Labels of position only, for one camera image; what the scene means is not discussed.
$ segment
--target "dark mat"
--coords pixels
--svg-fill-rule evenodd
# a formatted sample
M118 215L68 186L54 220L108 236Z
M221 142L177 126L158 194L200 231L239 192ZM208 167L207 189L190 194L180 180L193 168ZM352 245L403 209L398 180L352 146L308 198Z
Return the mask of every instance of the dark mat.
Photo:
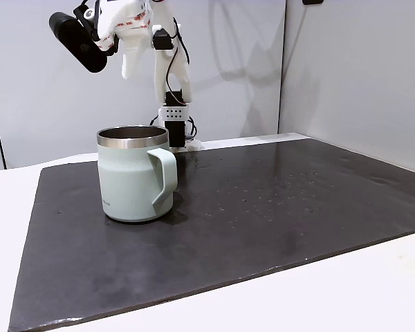
M10 331L125 313L415 232L415 173L321 142L177 159L173 211L142 225L105 217L96 163L43 170Z

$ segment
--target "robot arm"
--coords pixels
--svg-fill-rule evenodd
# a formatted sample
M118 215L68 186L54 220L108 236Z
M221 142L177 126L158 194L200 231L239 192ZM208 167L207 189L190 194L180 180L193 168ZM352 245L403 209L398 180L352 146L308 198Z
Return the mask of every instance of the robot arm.
M74 13L100 51L111 56L117 53L118 40L124 42L122 76L125 79L140 67L143 53L148 48L155 49L156 97L163 105L158 112L158 123L169 129L171 147L184 147L185 140L193 138L195 128L187 105L192 101L189 55L169 0L97 0L95 8L88 8L85 3L83 1ZM55 24L50 22L50 25L53 28ZM67 43L61 42L79 58L77 51L74 53ZM86 52L83 40L77 43L80 44L82 51ZM180 91L172 90L169 84L171 74L180 83ZM187 121L192 122L192 135L186 133Z

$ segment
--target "mug handle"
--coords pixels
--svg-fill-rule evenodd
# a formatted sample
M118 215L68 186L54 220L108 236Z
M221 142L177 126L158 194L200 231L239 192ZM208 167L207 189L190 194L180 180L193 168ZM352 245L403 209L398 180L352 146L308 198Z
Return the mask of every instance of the mug handle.
M163 190L154 202L152 202L152 205L156 205L166 201L177 188L177 160L172 152L164 149L149 150L147 153L150 156L156 157L161 162L161 168L163 170Z

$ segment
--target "mug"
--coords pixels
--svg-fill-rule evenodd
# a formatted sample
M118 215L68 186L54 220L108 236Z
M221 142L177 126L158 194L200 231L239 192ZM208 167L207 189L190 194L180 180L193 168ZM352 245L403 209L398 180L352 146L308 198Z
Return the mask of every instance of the mug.
M107 216L139 223L172 209L178 177L166 128L109 128L98 132L97 141L100 189Z

